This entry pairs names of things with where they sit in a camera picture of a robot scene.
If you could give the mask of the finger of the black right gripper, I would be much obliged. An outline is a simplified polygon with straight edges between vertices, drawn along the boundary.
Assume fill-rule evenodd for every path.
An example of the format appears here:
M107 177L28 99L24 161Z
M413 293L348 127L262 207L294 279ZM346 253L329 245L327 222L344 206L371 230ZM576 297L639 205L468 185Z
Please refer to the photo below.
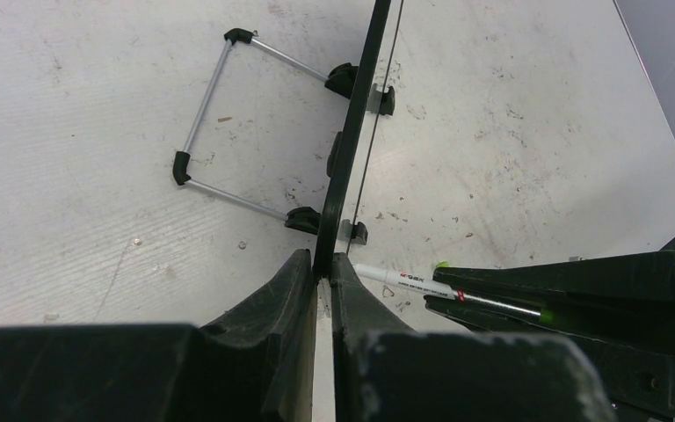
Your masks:
M557 334L575 343L600 375L621 419L675 419L675 306L554 314L550 324L481 305L426 297L425 307L476 332Z
M432 278L477 293L675 303L675 251L508 269L441 267Z

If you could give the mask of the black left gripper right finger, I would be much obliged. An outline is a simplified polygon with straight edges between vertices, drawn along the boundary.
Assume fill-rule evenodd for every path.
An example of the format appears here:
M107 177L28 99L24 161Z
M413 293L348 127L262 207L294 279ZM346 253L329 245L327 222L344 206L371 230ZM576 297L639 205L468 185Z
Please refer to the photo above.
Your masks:
M570 340L418 332L360 282L330 269L339 421L614 421L595 367Z

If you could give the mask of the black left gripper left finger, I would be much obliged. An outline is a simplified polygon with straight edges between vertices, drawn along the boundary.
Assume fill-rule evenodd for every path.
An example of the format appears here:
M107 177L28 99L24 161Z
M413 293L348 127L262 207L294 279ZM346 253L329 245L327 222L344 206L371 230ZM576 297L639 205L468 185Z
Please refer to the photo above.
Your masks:
M1 327L0 421L309 421L315 312L297 250L200 327Z

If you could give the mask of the silver marker pen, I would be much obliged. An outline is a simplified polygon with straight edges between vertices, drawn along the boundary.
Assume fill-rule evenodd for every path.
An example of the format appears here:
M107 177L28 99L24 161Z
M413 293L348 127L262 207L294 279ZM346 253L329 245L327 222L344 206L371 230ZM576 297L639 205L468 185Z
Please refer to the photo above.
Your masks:
M414 291L423 295L430 295L446 300L480 305L484 309L497 311L504 315L521 317L525 321L537 321L540 323L552 323L555 313L550 309L532 309L496 299L490 299L480 295L466 293L460 288L451 287L447 284L420 277L411 273L382 269L364 264L354 264L353 268L359 277L368 278L401 289Z

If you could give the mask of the black framed small whiteboard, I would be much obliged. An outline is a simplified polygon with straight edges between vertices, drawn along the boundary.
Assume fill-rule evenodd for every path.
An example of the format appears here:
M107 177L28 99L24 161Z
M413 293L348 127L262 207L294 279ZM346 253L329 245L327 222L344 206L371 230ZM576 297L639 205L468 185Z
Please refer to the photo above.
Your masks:
M360 61L324 73L261 41L253 31L226 32L226 49L247 44L323 82L349 101L327 160L329 184L320 210L298 207L285 225L316 236L314 252L298 250L273 278L234 308L190 334L181 401L169 421L309 421L319 308L344 247L364 244L367 227L354 210L377 121L395 108L388 67L403 5L378 1Z

